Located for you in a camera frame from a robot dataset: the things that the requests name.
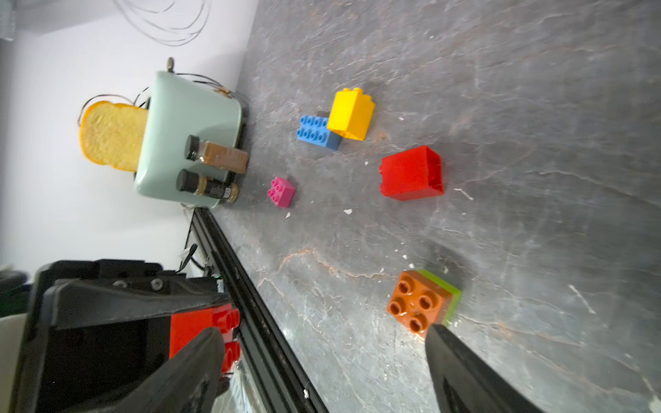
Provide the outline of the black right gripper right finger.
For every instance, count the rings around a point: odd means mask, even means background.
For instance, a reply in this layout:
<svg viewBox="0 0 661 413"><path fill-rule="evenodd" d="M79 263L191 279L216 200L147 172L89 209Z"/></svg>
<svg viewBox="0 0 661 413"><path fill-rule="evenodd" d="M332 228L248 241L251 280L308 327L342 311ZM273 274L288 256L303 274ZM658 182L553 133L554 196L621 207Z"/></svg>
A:
<svg viewBox="0 0 661 413"><path fill-rule="evenodd" d="M539 412L444 325L425 339L430 376L442 412Z"/></svg>

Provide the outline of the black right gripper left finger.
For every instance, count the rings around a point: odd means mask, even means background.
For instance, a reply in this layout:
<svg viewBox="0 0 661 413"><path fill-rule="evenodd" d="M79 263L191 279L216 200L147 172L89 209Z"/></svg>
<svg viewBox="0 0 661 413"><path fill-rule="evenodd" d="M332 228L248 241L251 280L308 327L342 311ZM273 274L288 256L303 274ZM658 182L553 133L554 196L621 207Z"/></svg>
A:
<svg viewBox="0 0 661 413"><path fill-rule="evenodd" d="M210 412L227 391L225 343L210 327L130 390L123 387L70 408L70 412Z"/></svg>

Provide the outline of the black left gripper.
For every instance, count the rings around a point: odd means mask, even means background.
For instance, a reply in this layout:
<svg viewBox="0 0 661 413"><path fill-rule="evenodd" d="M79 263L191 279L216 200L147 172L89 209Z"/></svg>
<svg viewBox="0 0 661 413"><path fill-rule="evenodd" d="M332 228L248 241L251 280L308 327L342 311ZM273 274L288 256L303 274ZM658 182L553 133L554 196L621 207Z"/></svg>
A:
<svg viewBox="0 0 661 413"><path fill-rule="evenodd" d="M214 279L157 263L48 264L30 289L9 411L70 412L132 390L181 350L170 350L174 316L228 303Z"/></svg>

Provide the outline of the small lime lego brick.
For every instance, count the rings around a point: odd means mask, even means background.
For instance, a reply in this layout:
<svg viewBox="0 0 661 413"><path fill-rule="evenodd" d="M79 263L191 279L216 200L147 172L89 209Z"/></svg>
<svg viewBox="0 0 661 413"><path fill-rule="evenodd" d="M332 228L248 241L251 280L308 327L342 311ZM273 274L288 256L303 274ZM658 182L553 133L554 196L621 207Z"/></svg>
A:
<svg viewBox="0 0 661 413"><path fill-rule="evenodd" d="M459 305L462 297L461 290L457 287L454 287L450 283L446 282L439 276L434 275L429 270L420 268L418 269L418 273L423 275L430 282L435 283L438 287L440 287L444 291L443 296L445 298L445 301L443 304L442 311L439 313L439 317L437 318L437 323L449 327L452 318L454 316L454 313L457 309L457 306Z"/></svg>

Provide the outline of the orange lego brick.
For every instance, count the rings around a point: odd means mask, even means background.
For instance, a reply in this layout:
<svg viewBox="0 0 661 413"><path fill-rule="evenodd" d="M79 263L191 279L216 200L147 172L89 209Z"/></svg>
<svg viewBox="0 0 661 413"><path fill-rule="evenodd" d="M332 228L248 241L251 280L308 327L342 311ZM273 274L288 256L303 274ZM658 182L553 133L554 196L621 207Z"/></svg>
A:
<svg viewBox="0 0 661 413"><path fill-rule="evenodd" d="M424 341L437 323L445 298L444 291L417 269L403 271L397 281L387 311L407 330Z"/></svg>

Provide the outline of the small red lego brick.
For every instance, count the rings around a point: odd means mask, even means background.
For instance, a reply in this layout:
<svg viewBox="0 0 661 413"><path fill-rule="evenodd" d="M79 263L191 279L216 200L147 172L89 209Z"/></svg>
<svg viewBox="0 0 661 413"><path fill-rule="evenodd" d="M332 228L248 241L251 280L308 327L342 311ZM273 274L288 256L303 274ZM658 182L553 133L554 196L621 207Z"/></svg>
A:
<svg viewBox="0 0 661 413"><path fill-rule="evenodd" d="M385 197L413 201L444 194L442 158L428 146L383 158L379 171Z"/></svg>

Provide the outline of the blue lego brick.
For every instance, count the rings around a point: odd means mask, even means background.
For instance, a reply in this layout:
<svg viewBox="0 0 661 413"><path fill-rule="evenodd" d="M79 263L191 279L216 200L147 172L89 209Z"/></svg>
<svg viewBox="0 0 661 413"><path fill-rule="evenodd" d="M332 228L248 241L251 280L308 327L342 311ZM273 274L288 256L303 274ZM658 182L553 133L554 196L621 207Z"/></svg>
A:
<svg viewBox="0 0 661 413"><path fill-rule="evenodd" d="M329 119L325 117L311 115L301 117L296 138L308 144L337 151L342 137L327 128L328 121Z"/></svg>

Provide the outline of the yellow lego brick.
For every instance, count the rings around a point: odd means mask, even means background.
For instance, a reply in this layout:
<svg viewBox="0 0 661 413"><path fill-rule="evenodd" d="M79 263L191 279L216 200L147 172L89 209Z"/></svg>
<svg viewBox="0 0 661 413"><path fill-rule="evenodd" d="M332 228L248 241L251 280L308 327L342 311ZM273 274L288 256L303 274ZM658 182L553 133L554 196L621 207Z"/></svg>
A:
<svg viewBox="0 0 661 413"><path fill-rule="evenodd" d="M372 97L362 89L345 88L335 96L327 128L344 139L364 141L375 107Z"/></svg>

